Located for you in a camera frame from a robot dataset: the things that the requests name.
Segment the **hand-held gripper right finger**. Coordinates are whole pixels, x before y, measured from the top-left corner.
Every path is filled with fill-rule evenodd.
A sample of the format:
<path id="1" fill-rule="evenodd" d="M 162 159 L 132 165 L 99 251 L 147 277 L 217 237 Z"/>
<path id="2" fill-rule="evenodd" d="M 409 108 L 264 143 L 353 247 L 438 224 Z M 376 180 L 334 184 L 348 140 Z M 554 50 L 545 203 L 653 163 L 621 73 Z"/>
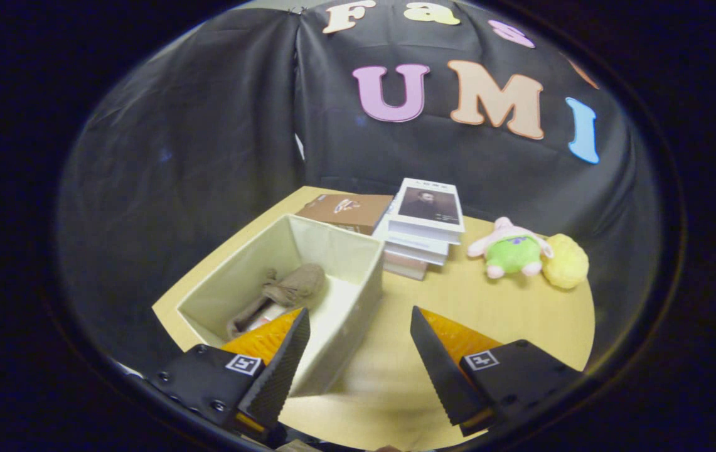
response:
<path id="1" fill-rule="evenodd" d="M 441 406 L 469 436 L 527 420 L 582 373 L 528 340 L 494 340 L 414 307 L 410 336 Z"/>

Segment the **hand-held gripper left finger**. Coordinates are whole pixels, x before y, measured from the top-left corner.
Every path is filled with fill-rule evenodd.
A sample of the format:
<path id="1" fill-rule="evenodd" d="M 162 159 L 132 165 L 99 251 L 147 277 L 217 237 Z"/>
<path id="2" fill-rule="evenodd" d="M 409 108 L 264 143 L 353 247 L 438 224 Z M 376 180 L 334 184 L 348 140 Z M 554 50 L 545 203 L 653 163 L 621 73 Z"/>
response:
<path id="1" fill-rule="evenodd" d="M 266 437 L 277 426 L 309 337 L 308 309 L 295 309 L 224 347 L 191 347 L 147 380 L 215 426 Z"/>

